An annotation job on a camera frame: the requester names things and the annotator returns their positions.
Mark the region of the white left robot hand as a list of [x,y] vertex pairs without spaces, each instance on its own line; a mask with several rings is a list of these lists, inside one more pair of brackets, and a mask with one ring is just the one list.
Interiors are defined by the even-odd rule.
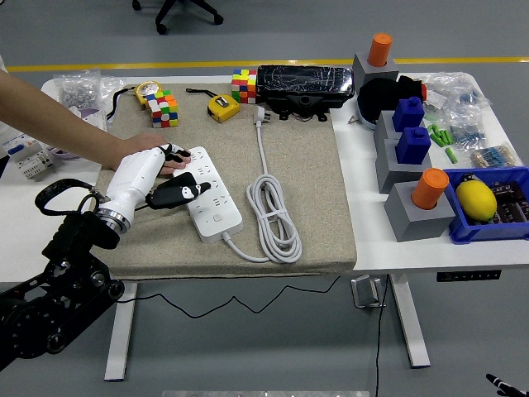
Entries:
[[167,144],[124,157],[107,187],[107,201],[99,206],[98,217],[123,234],[130,229],[141,204],[153,209],[172,209],[191,203],[208,191],[211,184],[198,183],[189,172],[155,186],[162,165],[174,160],[180,149],[183,148]]

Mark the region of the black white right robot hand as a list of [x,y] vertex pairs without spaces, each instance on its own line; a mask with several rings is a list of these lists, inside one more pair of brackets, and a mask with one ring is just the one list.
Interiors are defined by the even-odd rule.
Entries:
[[503,397],[527,397],[528,392],[506,383],[495,375],[486,374],[486,379],[497,388],[497,394]]

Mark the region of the person's hand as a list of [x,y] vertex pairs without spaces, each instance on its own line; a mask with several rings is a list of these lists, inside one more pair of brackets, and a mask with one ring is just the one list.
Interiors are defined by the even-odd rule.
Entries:
[[[116,170],[125,156],[167,144],[168,142],[161,135],[148,132],[125,140],[119,140],[112,149],[112,155],[106,163],[106,167]],[[167,160],[162,165],[159,175],[171,176],[175,170],[184,169],[190,162],[190,152],[185,149],[180,149],[175,155],[174,160]]]

